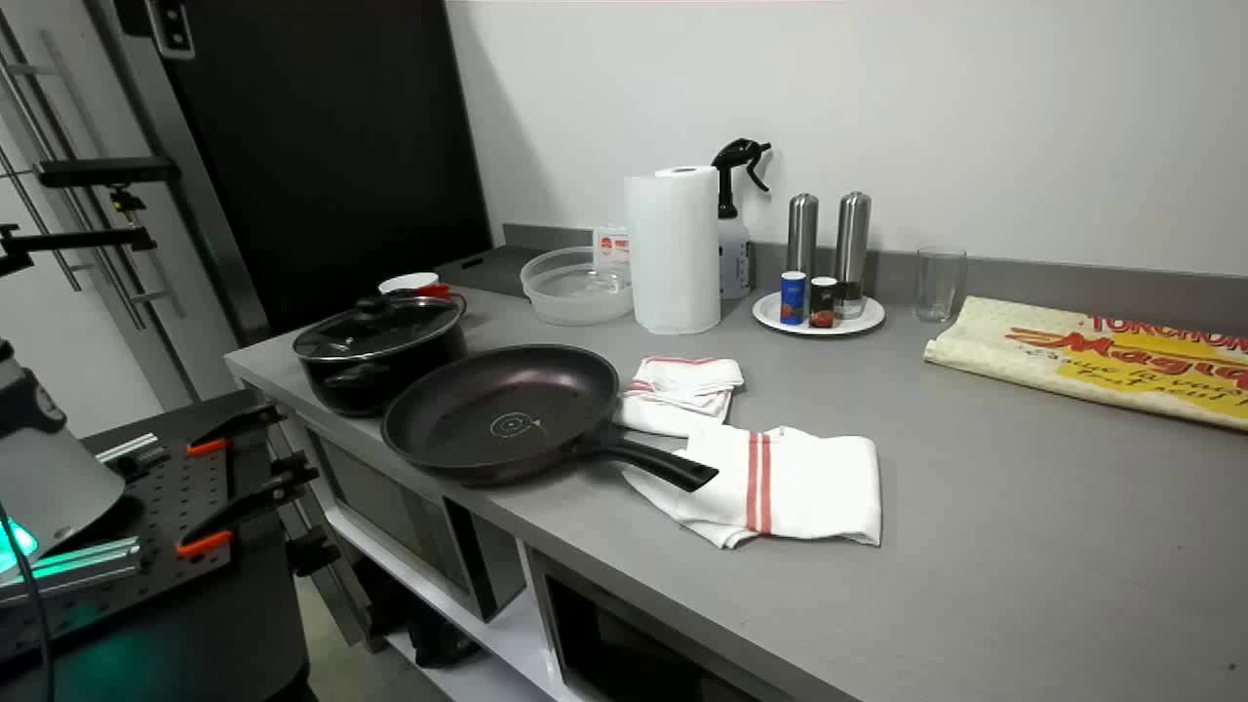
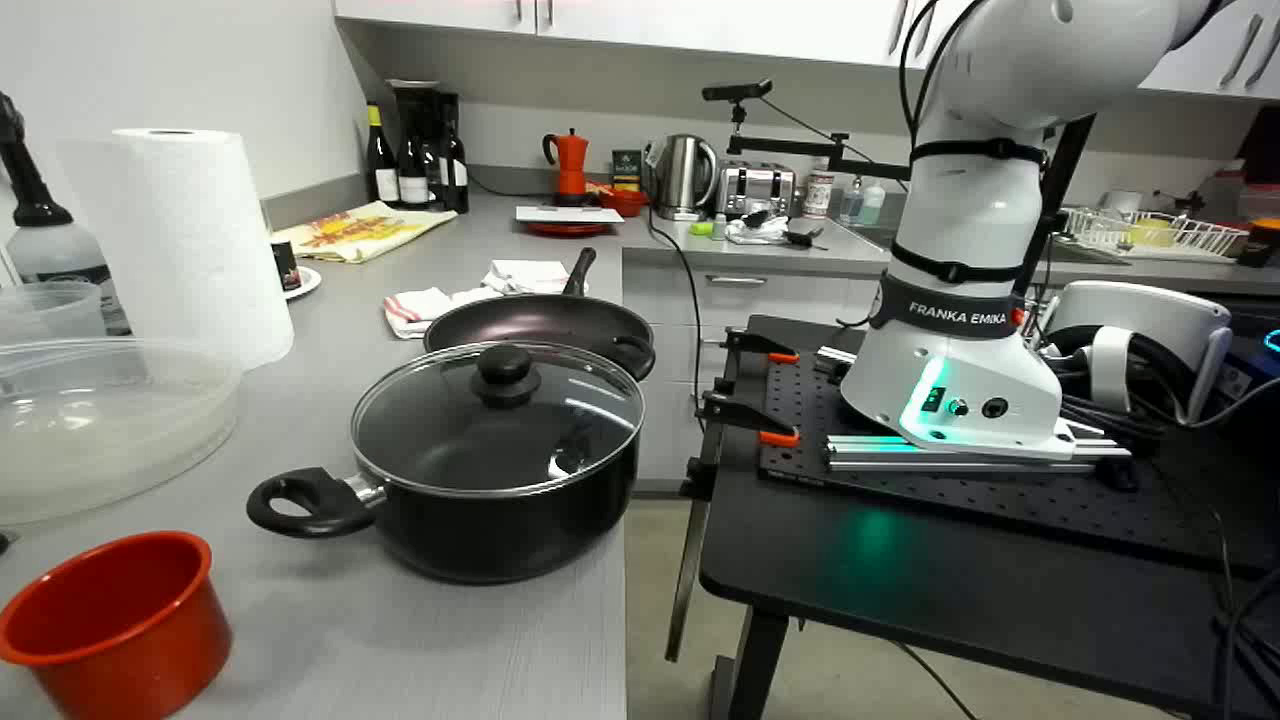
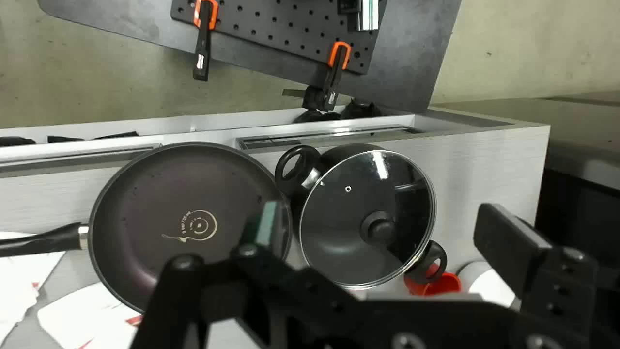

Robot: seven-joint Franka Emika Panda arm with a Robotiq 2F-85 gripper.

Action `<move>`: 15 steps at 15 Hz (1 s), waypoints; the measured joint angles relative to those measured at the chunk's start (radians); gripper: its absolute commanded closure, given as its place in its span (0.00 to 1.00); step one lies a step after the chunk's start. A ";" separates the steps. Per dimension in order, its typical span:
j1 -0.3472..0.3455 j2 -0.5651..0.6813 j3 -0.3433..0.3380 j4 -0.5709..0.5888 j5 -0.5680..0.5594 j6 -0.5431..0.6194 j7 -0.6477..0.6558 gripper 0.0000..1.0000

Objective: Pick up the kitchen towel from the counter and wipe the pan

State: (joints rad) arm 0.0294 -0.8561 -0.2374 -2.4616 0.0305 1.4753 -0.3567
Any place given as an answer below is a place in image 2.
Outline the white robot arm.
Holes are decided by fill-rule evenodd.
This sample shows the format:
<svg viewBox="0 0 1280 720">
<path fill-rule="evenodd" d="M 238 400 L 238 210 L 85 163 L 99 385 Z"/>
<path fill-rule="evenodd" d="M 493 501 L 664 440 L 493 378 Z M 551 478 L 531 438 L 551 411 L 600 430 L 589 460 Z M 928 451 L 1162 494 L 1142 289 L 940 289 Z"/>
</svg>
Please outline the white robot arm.
<svg viewBox="0 0 1280 720">
<path fill-rule="evenodd" d="M 920 110 L 904 217 L 842 395 L 918 448 L 1063 460 L 1055 372 L 1020 342 L 1060 126 L 1142 87 L 1224 0 L 977 0 Z"/>
</svg>

